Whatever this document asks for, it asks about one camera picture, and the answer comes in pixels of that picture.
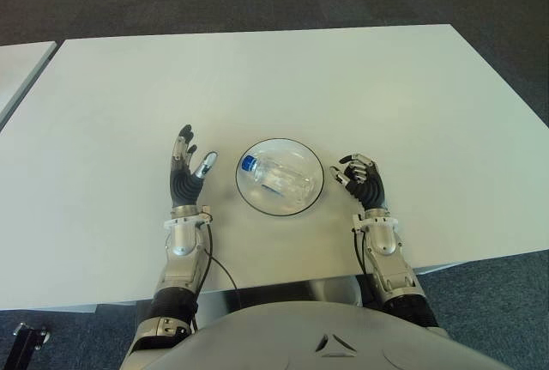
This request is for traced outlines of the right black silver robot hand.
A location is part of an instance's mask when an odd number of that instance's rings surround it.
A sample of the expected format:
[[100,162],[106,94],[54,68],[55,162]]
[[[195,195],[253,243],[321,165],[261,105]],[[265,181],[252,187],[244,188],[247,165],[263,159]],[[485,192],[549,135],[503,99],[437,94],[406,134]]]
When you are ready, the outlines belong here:
[[385,209],[385,190],[377,163],[361,154],[346,155],[339,160],[344,170],[331,166],[332,177],[359,201],[364,210]]

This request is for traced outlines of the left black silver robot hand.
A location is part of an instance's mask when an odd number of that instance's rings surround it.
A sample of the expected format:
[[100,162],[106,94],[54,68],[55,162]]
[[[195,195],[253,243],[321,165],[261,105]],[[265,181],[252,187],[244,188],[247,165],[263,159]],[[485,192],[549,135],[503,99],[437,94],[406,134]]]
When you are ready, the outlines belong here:
[[190,144],[193,138],[192,126],[186,124],[178,133],[173,146],[169,177],[173,208],[196,205],[204,180],[218,158],[217,152],[210,151],[203,157],[196,169],[192,170],[190,161],[197,150],[195,144]]

